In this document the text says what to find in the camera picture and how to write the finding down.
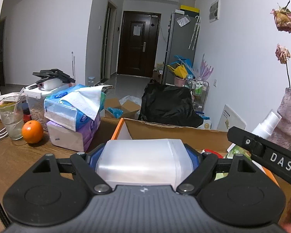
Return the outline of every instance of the black plastic bag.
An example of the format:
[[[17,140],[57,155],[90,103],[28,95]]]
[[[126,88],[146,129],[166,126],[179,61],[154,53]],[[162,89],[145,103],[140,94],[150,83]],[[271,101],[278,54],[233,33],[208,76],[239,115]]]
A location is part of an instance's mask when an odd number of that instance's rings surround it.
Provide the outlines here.
[[[193,109],[188,88],[162,85],[153,80],[145,88],[138,120],[194,128],[203,124]]]

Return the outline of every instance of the orange fruit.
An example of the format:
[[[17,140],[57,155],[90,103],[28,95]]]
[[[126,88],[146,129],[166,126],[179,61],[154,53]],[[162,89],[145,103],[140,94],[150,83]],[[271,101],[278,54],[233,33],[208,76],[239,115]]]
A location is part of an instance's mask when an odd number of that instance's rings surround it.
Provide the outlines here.
[[[22,128],[23,139],[27,143],[38,143],[43,138],[43,127],[35,120],[28,121]]]

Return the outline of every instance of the white tissue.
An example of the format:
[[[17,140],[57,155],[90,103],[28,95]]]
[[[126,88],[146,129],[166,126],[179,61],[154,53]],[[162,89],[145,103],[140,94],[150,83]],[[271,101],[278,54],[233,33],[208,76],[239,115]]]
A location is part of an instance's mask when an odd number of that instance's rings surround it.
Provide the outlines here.
[[[69,102],[92,120],[95,120],[100,108],[101,90],[104,86],[80,88],[61,99]]]

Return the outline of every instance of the pink rose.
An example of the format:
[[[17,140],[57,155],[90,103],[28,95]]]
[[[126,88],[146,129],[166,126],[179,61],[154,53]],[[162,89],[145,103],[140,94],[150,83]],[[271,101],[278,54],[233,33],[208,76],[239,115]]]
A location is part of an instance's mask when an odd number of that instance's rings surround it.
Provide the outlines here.
[[[277,44],[275,54],[281,64],[286,64],[287,60],[291,58],[289,50],[283,46],[280,46],[279,44]]]
[[[291,33],[291,12],[288,9],[272,10],[278,31]]]

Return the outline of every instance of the vase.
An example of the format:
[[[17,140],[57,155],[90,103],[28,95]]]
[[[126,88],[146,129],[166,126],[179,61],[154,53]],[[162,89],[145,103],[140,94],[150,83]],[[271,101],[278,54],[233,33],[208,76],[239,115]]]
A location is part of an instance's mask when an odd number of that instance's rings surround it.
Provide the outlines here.
[[[269,141],[289,149],[291,146],[291,88],[286,88],[277,112],[282,118]]]

